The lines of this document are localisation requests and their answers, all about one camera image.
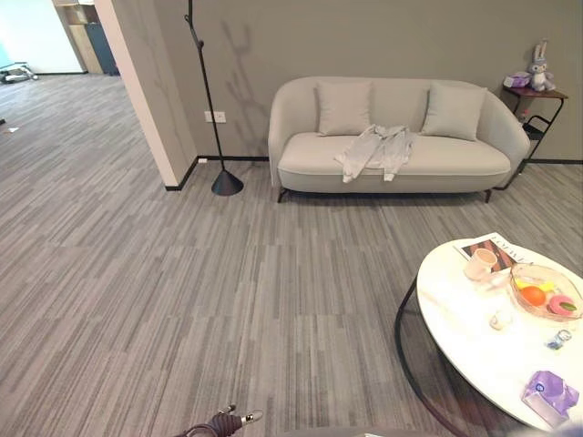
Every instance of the garment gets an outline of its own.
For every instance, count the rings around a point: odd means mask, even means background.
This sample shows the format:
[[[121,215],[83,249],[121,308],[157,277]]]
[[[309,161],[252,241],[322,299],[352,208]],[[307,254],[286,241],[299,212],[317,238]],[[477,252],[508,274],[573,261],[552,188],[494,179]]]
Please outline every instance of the garment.
[[[415,135],[406,126],[370,125],[334,159],[343,165],[343,182],[355,180],[363,168],[383,168],[384,180],[391,181],[409,160]]]

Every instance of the orange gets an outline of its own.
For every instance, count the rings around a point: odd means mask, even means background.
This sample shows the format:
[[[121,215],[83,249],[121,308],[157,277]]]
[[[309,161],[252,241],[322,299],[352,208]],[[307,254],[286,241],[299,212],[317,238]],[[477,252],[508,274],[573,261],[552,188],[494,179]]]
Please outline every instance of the orange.
[[[541,305],[544,305],[545,302],[547,301],[547,295],[545,294],[545,292],[541,290],[539,287],[535,287],[534,285],[524,287],[520,291],[520,294],[522,295],[523,298],[525,298],[525,300],[529,304],[535,307],[540,307]]]

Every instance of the baseboard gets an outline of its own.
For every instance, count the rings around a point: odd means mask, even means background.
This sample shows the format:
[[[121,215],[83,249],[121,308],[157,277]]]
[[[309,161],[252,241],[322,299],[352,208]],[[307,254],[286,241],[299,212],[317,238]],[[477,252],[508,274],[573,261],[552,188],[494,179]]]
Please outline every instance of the baseboard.
[[[186,184],[186,181],[189,179],[190,173],[192,173],[192,170],[194,170],[194,168],[197,166],[198,163],[199,163],[199,157],[194,158],[194,161],[192,161],[192,164],[190,164],[189,169],[187,170],[186,174],[184,175],[184,178],[182,178],[180,183],[176,186],[166,185],[166,186],[164,186],[166,188],[166,190],[167,191],[181,191],[182,188],[184,187],[184,184]]]
[[[180,181],[180,183],[176,186],[173,185],[165,185],[164,188],[167,191],[181,191],[182,188],[184,187],[184,184],[186,184],[186,181],[188,180],[188,178],[190,177],[190,173],[192,173],[192,170],[194,170],[194,168],[197,166],[197,164],[199,163],[199,159],[207,159],[209,161],[219,161],[220,157],[218,155],[198,155],[196,158],[194,158],[194,161],[192,161],[192,164],[190,165],[189,171],[186,172],[186,175],[184,175],[184,178],[182,178],[182,180]],[[270,157],[223,157],[223,159],[225,161],[269,161]]]
[[[87,71],[69,72],[69,73],[35,73],[37,76],[74,76],[86,75]]]
[[[219,155],[199,155],[198,158],[208,159],[209,161],[219,161]],[[225,161],[269,161],[270,157],[234,157],[234,156],[225,156],[223,157]]]
[[[527,162],[533,164],[579,164],[583,165],[583,159],[539,159],[531,158],[527,159]]]

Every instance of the sofa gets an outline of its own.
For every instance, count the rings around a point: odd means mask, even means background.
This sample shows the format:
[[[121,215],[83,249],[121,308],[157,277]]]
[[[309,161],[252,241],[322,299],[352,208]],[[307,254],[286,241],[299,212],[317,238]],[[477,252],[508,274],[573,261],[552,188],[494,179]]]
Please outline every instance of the sofa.
[[[462,193],[505,189],[530,143],[516,118],[496,96],[484,91],[478,110],[476,140],[416,136],[411,155],[394,179],[383,170],[365,168],[343,183],[343,166],[334,159],[355,135],[323,136],[317,86],[369,81],[370,121],[390,127],[405,125],[412,132],[424,126],[432,84],[477,88],[466,82],[406,78],[311,76],[292,80],[276,93],[268,136],[271,184],[280,190],[312,193]]]

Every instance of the throw pillow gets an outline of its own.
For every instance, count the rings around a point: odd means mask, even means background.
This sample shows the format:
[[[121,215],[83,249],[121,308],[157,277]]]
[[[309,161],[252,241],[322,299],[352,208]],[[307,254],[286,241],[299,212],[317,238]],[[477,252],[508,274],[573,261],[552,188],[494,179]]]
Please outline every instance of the throw pillow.
[[[372,85],[371,82],[318,82],[320,135],[362,134],[371,125],[369,106]]]
[[[432,82],[421,133],[476,141],[485,88]]]

